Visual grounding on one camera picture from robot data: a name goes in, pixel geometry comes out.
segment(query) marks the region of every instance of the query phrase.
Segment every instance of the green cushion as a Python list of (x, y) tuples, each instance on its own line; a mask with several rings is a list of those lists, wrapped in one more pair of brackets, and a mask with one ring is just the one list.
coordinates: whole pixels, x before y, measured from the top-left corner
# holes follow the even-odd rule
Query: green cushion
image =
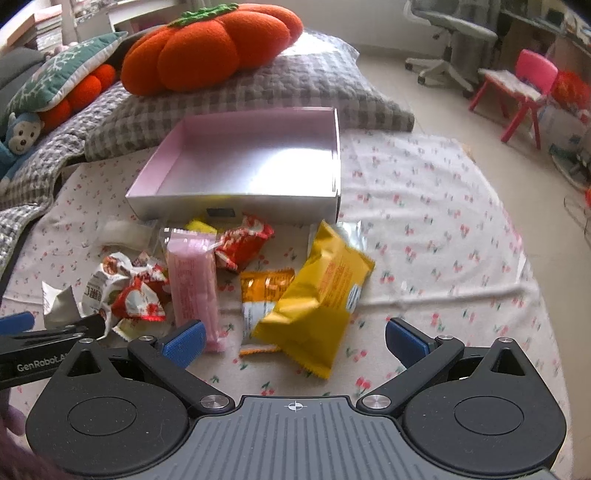
[(0, 131), (12, 112), (18, 116), (55, 107), (111, 56), (126, 35), (127, 32), (115, 32), (90, 38), (47, 60), (12, 97), (2, 116)]

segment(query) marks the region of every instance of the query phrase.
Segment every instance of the blue gripper pad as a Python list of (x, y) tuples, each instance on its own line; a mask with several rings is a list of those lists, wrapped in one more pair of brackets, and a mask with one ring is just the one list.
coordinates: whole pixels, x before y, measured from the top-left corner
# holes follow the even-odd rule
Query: blue gripper pad
[(160, 352), (177, 366), (187, 368), (205, 348), (205, 325), (198, 320), (189, 322), (158, 342)]
[(0, 335), (14, 335), (30, 330), (35, 326), (35, 317), (31, 312), (15, 313), (0, 318)]
[(386, 346), (406, 368), (414, 365), (430, 352), (426, 342), (394, 319), (386, 324)]

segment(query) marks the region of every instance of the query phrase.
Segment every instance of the orange pumpkin plush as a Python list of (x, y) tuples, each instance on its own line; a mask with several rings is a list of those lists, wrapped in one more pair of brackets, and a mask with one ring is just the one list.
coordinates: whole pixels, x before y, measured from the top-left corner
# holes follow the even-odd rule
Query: orange pumpkin plush
[(89, 106), (102, 92), (113, 85), (115, 69), (106, 63), (99, 66), (76, 85), (55, 107), (45, 112), (37, 112), (43, 120), (44, 132), (51, 132), (68, 120), (73, 113)]
[(121, 83), (135, 95), (189, 92), (261, 67), (300, 37), (295, 13), (276, 5), (222, 4), (185, 12), (127, 52)]

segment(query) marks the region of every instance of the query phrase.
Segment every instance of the metal screw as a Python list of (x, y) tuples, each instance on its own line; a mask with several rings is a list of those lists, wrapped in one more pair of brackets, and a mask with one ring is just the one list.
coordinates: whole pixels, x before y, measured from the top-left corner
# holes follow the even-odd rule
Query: metal screw
[(230, 401), (228, 397), (224, 395), (205, 395), (201, 399), (201, 405), (209, 410), (219, 410), (220, 408), (227, 407)]
[(367, 395), (363, 397), (361, 403), (372, 410), (380, 410), (388, 407), (392, 401), (385, 395)]

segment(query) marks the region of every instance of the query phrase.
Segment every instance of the blue monkey plush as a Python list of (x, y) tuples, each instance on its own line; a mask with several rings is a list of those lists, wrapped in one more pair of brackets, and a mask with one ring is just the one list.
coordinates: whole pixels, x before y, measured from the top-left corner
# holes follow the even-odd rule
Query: blue monkey plush
[(36, 113), (8, 117), (6, 140), (0, 143), (0, 193), (6, 191), (15, 173), (33, 154), (33, 145), (41, 135), (43, 122)]

